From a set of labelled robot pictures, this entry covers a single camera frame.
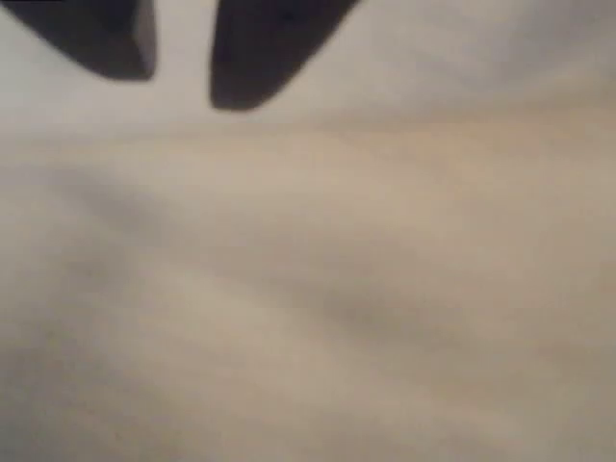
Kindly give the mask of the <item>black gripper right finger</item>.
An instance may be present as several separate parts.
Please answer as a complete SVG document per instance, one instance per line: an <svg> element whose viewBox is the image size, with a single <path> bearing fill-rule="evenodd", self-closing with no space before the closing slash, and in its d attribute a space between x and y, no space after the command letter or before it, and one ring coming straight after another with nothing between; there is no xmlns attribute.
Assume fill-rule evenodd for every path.
<svg viewBox="0 0 616 462"><path fill-rule="evenodd" d="M218 110L255 110L282 91L357 5L350 0L218 2L209 98Z"/></svg>

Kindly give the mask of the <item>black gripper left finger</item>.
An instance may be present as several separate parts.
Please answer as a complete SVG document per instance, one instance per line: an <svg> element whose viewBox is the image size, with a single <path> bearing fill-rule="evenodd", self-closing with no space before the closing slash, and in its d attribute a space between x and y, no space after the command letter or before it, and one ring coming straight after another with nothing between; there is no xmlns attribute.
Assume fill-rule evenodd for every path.
<svg viewBox="0 0 616 462"><path fill-rule="evenodd" d="M1 8L31 34L99 77L149 81L155 74L153 1L3 1Z"/></svg>

